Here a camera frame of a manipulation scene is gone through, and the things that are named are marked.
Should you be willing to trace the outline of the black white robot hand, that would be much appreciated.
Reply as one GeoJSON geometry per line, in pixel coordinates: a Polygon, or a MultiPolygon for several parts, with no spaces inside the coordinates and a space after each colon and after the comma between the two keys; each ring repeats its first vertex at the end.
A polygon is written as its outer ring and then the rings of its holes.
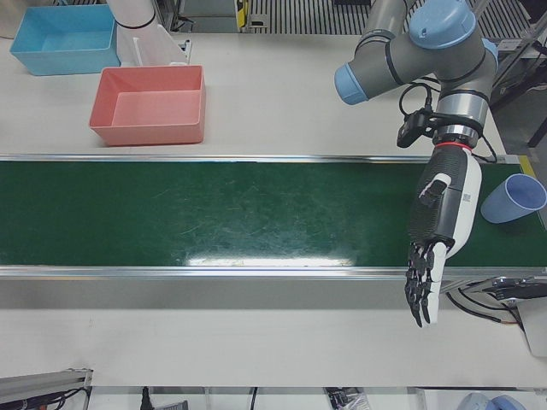
{"type": "Polygon", "coordinates": [[[435,146],[416,188],[409,217],[405,297],[420,327],[438,322],[445,262],[467,243],[482,171],[461,143],[435,146]]]}

